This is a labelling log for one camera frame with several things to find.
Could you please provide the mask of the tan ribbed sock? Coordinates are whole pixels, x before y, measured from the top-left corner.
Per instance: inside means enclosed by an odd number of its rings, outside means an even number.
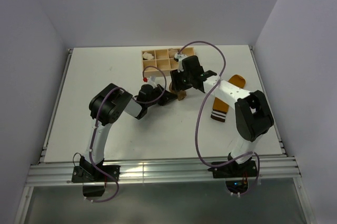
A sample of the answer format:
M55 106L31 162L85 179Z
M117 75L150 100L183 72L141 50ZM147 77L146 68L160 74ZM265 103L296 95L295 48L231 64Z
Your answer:
M170 83L170 85L169 85L169 91L177 96L178 101L182 101L187 96L187 93L184 90L174 91L173 87L172 87L172 83Z

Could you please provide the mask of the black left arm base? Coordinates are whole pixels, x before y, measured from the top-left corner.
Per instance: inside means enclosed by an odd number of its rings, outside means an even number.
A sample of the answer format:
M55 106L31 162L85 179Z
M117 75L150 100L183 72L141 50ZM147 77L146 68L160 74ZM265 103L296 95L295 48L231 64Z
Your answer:
M93 166L88 167L75 166L71 182L74 184L82 184L83 196L90 198L98 198L105 192L108 182L119 180L120 166L107 165L99 166L104 174L95 169Z

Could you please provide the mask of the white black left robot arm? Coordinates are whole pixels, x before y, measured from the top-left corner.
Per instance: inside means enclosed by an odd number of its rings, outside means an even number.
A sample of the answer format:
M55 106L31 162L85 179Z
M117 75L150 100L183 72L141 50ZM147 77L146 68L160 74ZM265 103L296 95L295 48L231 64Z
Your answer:
M101 90L89 104L94 125L90 143L80 158L84 176L89 181L98 181L102 177L107 137L123 112L140 120L147 114L149 107L165 106L174 100L177 100L177 95L160 84L144 84L136 96L112 83Z

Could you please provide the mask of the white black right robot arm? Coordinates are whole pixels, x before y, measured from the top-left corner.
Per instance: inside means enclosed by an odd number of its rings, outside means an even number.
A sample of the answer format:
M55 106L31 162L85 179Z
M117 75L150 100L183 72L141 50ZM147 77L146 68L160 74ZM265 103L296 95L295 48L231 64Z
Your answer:
M197 89L205 94L198 112L195 126L195 149L199 160L211 168L228 166L232 176L238 177L246 170L246 162L252 156L260 138L274 125L274 119L267 103L265 94L260 90L249 91L239 88L225 81L215 72L205 71L197 56L176 54L174 60L178 62L178 69L170 72L172 90L175 92ZM229 153L229 160L219 165L206 162L200 153L198 145L199 126L202 111L209 96L214 96L229 105L235 112L235 123L238 138L236 145Z

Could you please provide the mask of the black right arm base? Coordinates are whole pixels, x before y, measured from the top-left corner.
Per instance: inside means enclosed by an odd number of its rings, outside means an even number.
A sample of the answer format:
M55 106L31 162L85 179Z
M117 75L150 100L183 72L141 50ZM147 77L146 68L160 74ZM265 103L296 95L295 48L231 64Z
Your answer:
M208 169L214 179L225 179L225 185L231 196L238 198L245 195L249 189L256 185L260 175L260 164L249 159L243 164L236 162L222 167Z

